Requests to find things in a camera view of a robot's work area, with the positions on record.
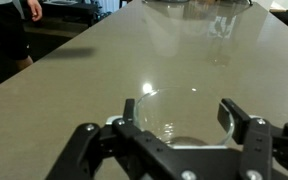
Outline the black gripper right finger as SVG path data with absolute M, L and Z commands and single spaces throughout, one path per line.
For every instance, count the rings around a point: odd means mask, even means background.
M 272 137 L 270 123 L 250 116 L 229 98 L 220 101 L 217 119 L 228 136 L 243 146 L 239 176 L 242 180 L 271 180 Z

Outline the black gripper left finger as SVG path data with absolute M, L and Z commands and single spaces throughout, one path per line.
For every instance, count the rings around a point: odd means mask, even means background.
M 58 156 L 46 180 L 95 180 L 106 158 L 114 157 L 130 180 L 144 180 L 144 170 L 127 144 L 139 133 L 133 125 L 135 100 L 125 101 L 123 115 L 105 126 L 95 123 L 79 125 Z

